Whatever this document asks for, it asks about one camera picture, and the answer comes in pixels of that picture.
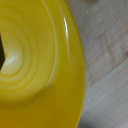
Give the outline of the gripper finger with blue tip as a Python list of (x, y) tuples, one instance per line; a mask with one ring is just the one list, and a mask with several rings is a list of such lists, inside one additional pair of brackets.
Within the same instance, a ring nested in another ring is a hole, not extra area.
[(2, 37), (0, 34), (0, 70), (4, 64), (4, 61), (5, 61), (5, 53), (4, 53), (3, 43), (2, 43)]

